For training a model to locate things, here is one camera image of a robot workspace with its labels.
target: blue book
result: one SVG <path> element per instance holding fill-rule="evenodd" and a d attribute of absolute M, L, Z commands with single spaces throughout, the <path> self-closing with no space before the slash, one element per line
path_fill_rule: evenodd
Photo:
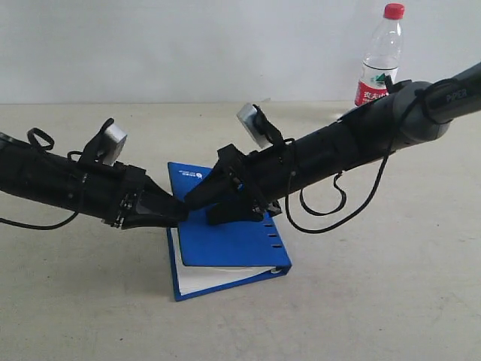
<path fill-rule="evenodd" d="M 168 163 L 172 193 L 180 200 L 207 177 L 210 168 Z M 167 229 L 176 301 L 287 275 L 292 264 L 277 227 L 262 222 L 209 226 L 205 209 Z"/>

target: gray table surface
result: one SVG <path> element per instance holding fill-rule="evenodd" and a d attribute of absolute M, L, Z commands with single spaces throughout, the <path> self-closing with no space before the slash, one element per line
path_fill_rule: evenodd
<path fill-rule="evenodd" d="M 114 117 L 129 133 L 120 160 L 169 190 L 168 161 L 212 166 L 230 142 L 256 148 L 235 117 L 241 105 L 5 105 L 0 132 L 26 139 L 37 126 L 66 154 Z M 262 107 L 286 137 L 299 137 L 350 106 Z M 163 229 L 120 231 L 91 217 L 54 232 L 0 226 L 0 359 L 478 360 L 480 117 L 394 155 L 372 204 L 333 232 L 305 235 L 279 216 L 293 261 L 286 277 L 186 302 L 172 297 Z M 348 211 L 378 165 L 341 178 Z M 329 180 L 306 194 L 315 208 L 337 203 Z M 30 223 L 69 215 L 3 193 L 0 202 L 0 217 Z M 305 226 L 339 218 L 313 219 L 297 204 Z"/>

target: white wall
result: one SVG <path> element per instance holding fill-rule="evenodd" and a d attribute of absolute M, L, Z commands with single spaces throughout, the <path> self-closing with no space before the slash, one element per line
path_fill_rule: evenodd
<path fill-rule="evenodd" d="M 0 103 L 353 99 L 386 3 L 0 0 Z M 404 4 L 398 79 L 479 61 L 479 0 Z"/>

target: robotic arm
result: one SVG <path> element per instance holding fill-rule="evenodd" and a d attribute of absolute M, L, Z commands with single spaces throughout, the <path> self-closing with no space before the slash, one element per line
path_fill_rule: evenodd
<path fill-rule="evenodd" d="M 175 227 L 189 212 L 205 208 L 210 224 L 260 221 L 265 212 L 281 213 L 278 199 L 343 171 L 383 159 L 374 196 L 387 159 L 397 150 L 440 138 L 456 117 L 481 110 L 481 63 L 436 83 L 389 81 L 389 95 L 354 108 L 329 126 L 297 140 L 284 139 L 256 105 L 237 115 L 262 151 L 242 154 L 233 144 L 218 150 L 212 172 L 184 200 L 175 199 L 133 165 L 116 158 L 126 135 L 108 120 L 82 152 L 67 157 L 49 153 L 53 139 L 40 129 L 28 133 L 29 143 L 0 133 L 0 190 L 32 201 L 100 218 L 130 229 Z M 47 143 L 40 145 L 39 139 Z M 309 231 L 320 233 L 334 227 Z M 9 220 L 0 222 L 32 229 Z"/>

